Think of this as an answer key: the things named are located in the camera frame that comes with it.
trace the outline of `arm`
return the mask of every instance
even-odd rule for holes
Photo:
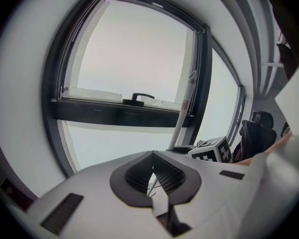
[[[282,137],[279,141],[275,142],[271,147],[269,147],[266,151],[264,151],[264,153],[269,154],[278,146],[285,144],[290,139],[291,136],[292,136],[292,133],[291,133],[291,131],[289,131],[284,137]],[[250,165],[252,160],[253,160],[253,158],[248,158],[248,159],[240,161],[236,164],[237,165]]]

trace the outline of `white pole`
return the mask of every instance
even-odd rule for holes
[[[168,146],[168,150],[173,150],[176,144],[176,141],[178,139],[180,130],[184,124],[184,120],[186,118],[187,115],[187,111],[188,111],[188,107],[189,107],[189,103],[191,100],[191,97],[193,95],[193,91],[194,91],[194,86],[195,86],[195,81],[197,78],[197,71],[194,71],[190,74],[188,82],[187,82],[187,87],[186,87],[186,91],[185,91],[185,95],[184,95],[184,100],[183,100],[183,104],[181,106],[180,112],[179,112],[179,116],[178,116],[178,120],[177,120],[177,124],[173,133],[173,136],[170,140],[169,146]],[[153,184],[151,185],[149,192],[148,192],[148,196],[150,195],[150,193],[152,192],[153,188],[155,187],[155,185],[157,184],[158,179],[155,178],[155,180],[153,181]]]

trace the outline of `window handle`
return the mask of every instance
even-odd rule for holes
[[[138,96],[149,97],[149,98],[155,99],[155,97],[148,95],[148,94],[133,93],[132,99],[123,99],[123,104],[129,105],[129,106],[144,106],[144,102],[137,101]]]

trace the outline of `window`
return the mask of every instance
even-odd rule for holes
[[[219,54],[213,49],[213,66],[207,106],[197,138],[208,140],[227,135],[236,109],[238,86]]]
[[[81,0],[52,43],[43,121],[65,176],[146,150],[165,150],[189,74],[198,78],[183,127],[201,122],[211,77],[206,24],[164,0]],[[144,105],[126,104],[133,93]],[[195,139],[186,133],[183,144]]]

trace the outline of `glass pane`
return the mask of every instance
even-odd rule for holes
[[[98,125],[62,121],[66,150],[77,170],[126,155],[166,150],[174,128]]]
[[[62,96],[121,102],[146,93],[155,97],[146,105],[179,110],[193,44],[194,32],[173,18],[105,0],[78,34]]]
[[[235,112],[238,86],[228,67],[213,49],[209,96],[195,143],[227,135]]]

